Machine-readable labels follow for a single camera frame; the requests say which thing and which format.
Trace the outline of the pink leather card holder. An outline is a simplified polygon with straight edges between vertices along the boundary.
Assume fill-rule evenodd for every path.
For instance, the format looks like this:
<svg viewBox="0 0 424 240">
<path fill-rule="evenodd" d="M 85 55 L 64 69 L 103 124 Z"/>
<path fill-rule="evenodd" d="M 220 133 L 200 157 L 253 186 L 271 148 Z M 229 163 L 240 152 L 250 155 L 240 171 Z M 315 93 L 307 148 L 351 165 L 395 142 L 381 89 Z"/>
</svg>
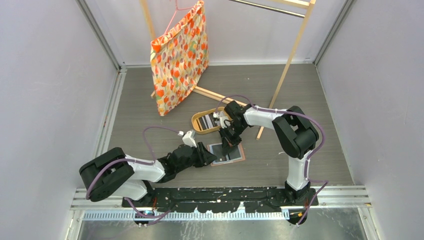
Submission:
<svg viewBox="0 0 424 240">
<path fill-rule="evenodd" d="M 231 147 L 227 155 L 223 155 L 222 143 L 209 144 L 207 148 L 211 154 L 217 157 L 217 159 L 210 164 L 213 167 L 237 163 L 246 159 L 241 144 Z"/>
</svg>

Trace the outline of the tan oval card tray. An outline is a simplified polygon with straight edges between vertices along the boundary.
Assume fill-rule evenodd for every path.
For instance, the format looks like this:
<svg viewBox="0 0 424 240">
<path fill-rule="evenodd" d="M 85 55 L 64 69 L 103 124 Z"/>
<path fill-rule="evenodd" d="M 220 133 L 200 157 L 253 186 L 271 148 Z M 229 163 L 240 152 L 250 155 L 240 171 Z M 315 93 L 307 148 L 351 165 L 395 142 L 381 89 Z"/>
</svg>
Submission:
<svg viewBox="0 0 424 240">
<path fill-rule="evenodd" d="M 191 118 L 192 127 L 199 135 L 218 131 L 222 127 L 222 124 L 226 127 L 231 121 L 232 118 L 225 112 L 223 106 L 218 107 L 217 114 L 216 109 L 213 108 L 195 113 Z"/>
</svg>

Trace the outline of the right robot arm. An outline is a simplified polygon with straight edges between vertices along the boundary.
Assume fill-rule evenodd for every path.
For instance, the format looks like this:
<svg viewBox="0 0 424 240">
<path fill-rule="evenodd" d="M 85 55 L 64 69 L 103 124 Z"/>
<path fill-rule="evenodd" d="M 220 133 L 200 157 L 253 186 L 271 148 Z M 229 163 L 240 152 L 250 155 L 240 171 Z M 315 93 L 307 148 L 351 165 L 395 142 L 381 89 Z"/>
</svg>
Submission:
<svg viewBox="0 0 424 240">
<path fill-rule="evenodd" d="M 283 151 L 288 155 L 288 176 L 284 183 L 285 198 L 291 205 L 299 205 L 310 189 L 309 159 L 315 151 L 319 133 L 298 106 L 289 109 L 270 109 L 257 105 L 241 106 L 232 101 L 223 113 L 213 117 L 220 121 L 219 134 L 222 153 L 229 154 L 242 141 L 246 128 L 260 126 L 275 131 Z"/>
</svg>

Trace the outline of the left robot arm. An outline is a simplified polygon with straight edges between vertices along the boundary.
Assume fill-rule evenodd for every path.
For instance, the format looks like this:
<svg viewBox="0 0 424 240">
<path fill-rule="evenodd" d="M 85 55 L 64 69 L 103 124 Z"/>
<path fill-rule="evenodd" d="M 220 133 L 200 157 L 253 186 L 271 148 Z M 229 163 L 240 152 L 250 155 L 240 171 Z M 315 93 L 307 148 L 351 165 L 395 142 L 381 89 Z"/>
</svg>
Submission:
<svg viewBox="0 0 424 240">
<path fill-rule="evenodd" d="M 181 144 L 152 162 L 132 157 L 122 148 L 114 147 L 85 163 L 78 172 L 87 190 L 87 200 L 99 202 L 115 196 L 148 207 L 154 199 L 151 183 L 167 183 L 188 168 L 206 167 L 215 160 L 217 156 L 202 142 L 196 146 Z"/>
</svg>

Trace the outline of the stack of credit cards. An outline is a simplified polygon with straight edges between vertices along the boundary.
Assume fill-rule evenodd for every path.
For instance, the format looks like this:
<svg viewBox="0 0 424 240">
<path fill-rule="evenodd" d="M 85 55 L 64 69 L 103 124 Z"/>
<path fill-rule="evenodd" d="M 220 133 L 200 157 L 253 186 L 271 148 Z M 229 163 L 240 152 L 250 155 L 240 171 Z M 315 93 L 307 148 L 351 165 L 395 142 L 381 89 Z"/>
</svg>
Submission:
<svg viewBox="0 0 424 240">
<path fill-rule="evenodd" d="M 208 113 L 208 114 L 205 114 L 205 115 L 202 115 L 202 116 L 198 117 L 198 118 L 195 120 L 195 123 L 197 124 L 198 129 L 199 129 L 201 132 L 204 132 L 204 131 L 207 131 L 207 130 L 210 130 L 210 129 L 213 129 L 213 128 L 216 128 L 216 127 L 219 127 L 219 126 L 218 126 L 218 125 L 214 122 L 214 119 L 213 119 L 213 112 L 212 112 L 212 113 Z"/>
</svg>

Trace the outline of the floral orange fabric bag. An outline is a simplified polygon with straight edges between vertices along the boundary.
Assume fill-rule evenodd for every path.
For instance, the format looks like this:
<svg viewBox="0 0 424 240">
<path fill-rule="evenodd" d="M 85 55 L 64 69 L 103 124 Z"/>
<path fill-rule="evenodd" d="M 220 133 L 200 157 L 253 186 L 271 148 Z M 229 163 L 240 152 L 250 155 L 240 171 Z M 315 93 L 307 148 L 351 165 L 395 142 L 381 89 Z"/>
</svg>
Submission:
<svg viewBox="0 0 424 240">
<path fill-rule="evenodd" d="M 154 98 L 158 114 L 165 116 L 188 97 L 209 65 L 204 1 L 150 45 Z"/>
</svg>

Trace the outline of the wooden clothes rack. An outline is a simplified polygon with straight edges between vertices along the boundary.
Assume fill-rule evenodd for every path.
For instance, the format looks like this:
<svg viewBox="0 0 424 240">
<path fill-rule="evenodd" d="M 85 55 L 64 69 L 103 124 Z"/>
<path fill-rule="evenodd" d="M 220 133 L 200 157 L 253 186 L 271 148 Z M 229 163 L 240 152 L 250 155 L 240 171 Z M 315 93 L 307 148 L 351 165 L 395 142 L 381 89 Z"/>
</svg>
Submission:
<svg viewBox="0 0 424 240">
<path fill-rule="evenodd" d="M 264 9 L 264 10 L 268 10 L 268 11 L 273 11 L 273 12 L 276 12 L 276 13 L 280 13 L 280 14 L 289 15 L 289 16 L 293 16 L 293 17 L 297 17 L 297 18 L 303 19 L 302 20 L 302 23 L 300 25 L 300 28 L 299 28 L 299 32 L 298 32 L 298 34 L 296 36 L 296 39 L 295 39 L 294 44 L 293 44 L 293 47 L 291 49 L 290 55 L 288 57 L 287 62 L 285 63 L 283 72 L 281 74 L 281 77 L 279 79 L 279 82 L 277 84 L 277 87 L 275 89 L 275 92 L 274 92 L 273 97 L 271 99 L 270 105 L 268 107 L 268 108 L 272 108 L 274 106 L 274 103 L 275 103 L 277 97 L 278 97 L 278 94 L 280 92 L 281 86 L 283 84 L 283 81 L 284 81 L 287 73 L 288 73 L 288 70 L 289 70 L 289 67 L 290 67 L 290 65 L 292 63 L 292 60 L 293 60 L 293 58 L 294 58 L 294 56 L 296 54 L 296 51 L 297 51 L 298 46 L 300 44 L 301 38 L 302 38 L 303 33 L 304 33 L 305 29 L 306 29 L 307 23 L 308 23 L 308 21 L 309 21 L 309 19 L 311 17 L 312 11 L 313 11 L 313 9 L 315 7 L 316 0 L 309 0 L 309 1 L 302 1 L 302 0 L 272 0 L 273 2 L 276 2 L 276 3 L 279 3 L 279 4 L 283 4 L 283 5 L 287 5 L 287 6 L 292 6 L 292 7 L 300 8 L 300 9 L 304 9 L 304 10 L 306 10 L 305 14 L 300 14 L 300 13 L 296 13 L 296 12 L 292 12 L 292 11 L 288 11 L 288 10 L 284 10 L 284 9 L 279 9 L 279 8 L 275 8 L 275 7 L 271 7 L 271 6 L 266 6 L 266 5 L 263 5 L 263 4 L 254 3 L 254 2 L 246 1 L 246 0 L 229 0 L 229 1 L 234 2 L 234 3 L 238 3 L 238 4 L 243 4 L 243 5 L 246 5 L 246 6 L 260 8 L 260 9 Z M 148 27 L 148 30 L 149 30 L 150 38 L 152 40 L 154 40 L 156 38 L 156 33 L 155 33 L 155 28 L 154 28 L 153 23 L 152 23 L 152 18 L 151 18 L 151 14 L 150 14 L 150 11 L 149 11 L 149 6 L 148 6 L 148 3 L 147 3 L 147 0 L 139 0 L 139 4 L 141 6 L 141 9 L 142 9 L 142 12 L 143 12 L 143 15 L 144 15 L 144 19 L 146 21 L 146 24 L 147 24 L 147 27 Z M 202 96 L 205 96 L 205 97 L 208 97 L 210 99 L 217 100 L 217 101 L 223 100 L 223 98 L 224 98 L 224 96 L 221 95 L 221 94 L 218 94 L 216 92 L 207 90 L 207 89 L 202 88 L 202 87 L 199 87 L 199 86 L 196 86 L 192 90 L 192 92 L 195 92 L 197 94 L 200 94 Z M 264 127 L 261 126 L 260 129 L 259 129 L 259 131 L 258 131 L 258 134 L 256 136 L 256 140 L 259 140 L 261 138 L 263 131 L 264 131 Z"/>
</svg>

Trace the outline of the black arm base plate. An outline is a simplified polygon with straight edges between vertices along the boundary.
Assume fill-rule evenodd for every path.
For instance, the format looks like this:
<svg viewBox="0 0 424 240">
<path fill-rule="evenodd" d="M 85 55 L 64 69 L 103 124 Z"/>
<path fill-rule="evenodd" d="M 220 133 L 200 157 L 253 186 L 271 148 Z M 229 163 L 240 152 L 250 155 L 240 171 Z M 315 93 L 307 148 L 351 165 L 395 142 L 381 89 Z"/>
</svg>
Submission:
<svg viewBox="0 0 424 240">
<path fill-rule="evenodd" d="M 246 213 L 276 213 L 282 207 L 305 209 L 316 190 L 308 189 L 298 198 L 284 188 L 265 187 L 156 187 L 141 200 L 132 200 L 136 208 L 155 208 L 159 212 L 234 213 L 244 207 Z"/>
</svg>

